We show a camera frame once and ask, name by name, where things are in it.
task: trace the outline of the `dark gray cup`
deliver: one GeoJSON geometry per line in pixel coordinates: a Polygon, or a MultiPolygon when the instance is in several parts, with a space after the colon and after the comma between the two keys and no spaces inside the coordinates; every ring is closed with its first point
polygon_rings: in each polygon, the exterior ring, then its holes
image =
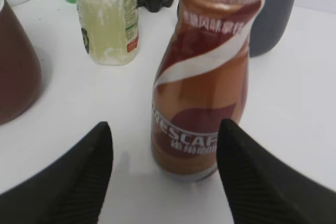
{"type": "Polygon", "coordinates": [[[276,46],[286,30],[293,5],[294,0],[266,0],[251,30],[251,56],[262,55],[276,46]]]}

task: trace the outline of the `bottle label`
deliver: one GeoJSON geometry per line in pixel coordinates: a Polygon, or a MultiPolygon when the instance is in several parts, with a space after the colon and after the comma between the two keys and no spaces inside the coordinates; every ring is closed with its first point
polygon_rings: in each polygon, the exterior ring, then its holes
{"type": "Polygon", "coordinates": [[[124,19],[127,52],[131,52],[138,47],[139,41],[137,0],[124,0],[124,19]]]}
{"type": "Polygon", "coordinates": [[[152,132],[157,145],[175,157],[216,153],[223,118],[231,118],[236,104],[220,109],[187,109],[168,121],[152,104],[152,132]]]}
{"type": "Polygon", "coordinates": [[[85,50],[86,50],[87,53],[89,53],[90,52],[90,39],[89,39],[89,36],[88,36],[88,31],[86,31],[85,28],[81,28],[81,31],[82,31],[85,50]]]}
{"type": "Polygon", "coordinates": [[[233,59],[246,43],[263,5],[264,1],[259,1],[244,6],[222,19],[183,10],[182,22],[192,29],[171,42],[154,88],[213,71],[233,59]],[[189,50],[180,49],[182,42],[189,50]]]}

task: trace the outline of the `green label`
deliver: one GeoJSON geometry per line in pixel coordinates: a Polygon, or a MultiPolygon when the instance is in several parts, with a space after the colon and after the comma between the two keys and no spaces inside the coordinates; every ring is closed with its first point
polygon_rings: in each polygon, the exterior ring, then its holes
{"type": "Polygon", "coordinates": [[[138,4],[137,0],[124,0],[124,19],[126,25],[127,44],[138,37],[138,4]]]}
{"type": "Polygon", "coordinates": [[[90,40],[89,40],[88,32],[84,28],[82,28],[81,31],[82,31],[82,35],[83,35],[83,42],[84,42],[86,52],[89,53],[89,51],[90,51],[90,40]]]}

